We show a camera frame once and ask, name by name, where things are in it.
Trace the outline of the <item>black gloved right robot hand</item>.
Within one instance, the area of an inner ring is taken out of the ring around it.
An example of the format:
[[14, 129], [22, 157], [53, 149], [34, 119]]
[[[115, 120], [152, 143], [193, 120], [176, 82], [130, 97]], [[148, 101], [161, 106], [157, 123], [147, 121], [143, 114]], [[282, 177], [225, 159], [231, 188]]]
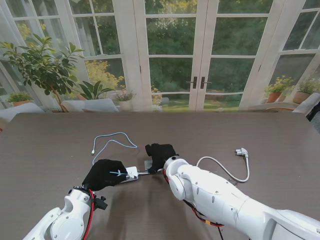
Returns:
[[152, 159], [152, 165], [147, 170], [150, 174], [155, 174], [163, 169], [165, 162], [174, 156], [178, 156], [171, 144], [152, 143], [145, 146], [146, 153]]

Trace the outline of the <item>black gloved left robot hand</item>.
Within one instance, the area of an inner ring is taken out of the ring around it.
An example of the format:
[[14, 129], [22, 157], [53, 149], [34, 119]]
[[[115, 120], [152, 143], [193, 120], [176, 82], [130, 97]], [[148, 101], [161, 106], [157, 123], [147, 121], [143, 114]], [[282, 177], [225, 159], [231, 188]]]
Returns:
[[121, 161], [100, 159], [91, 167], [82, 186], [92, 191], [100, 191], [125, 181], [127, 175], [128, 172]]

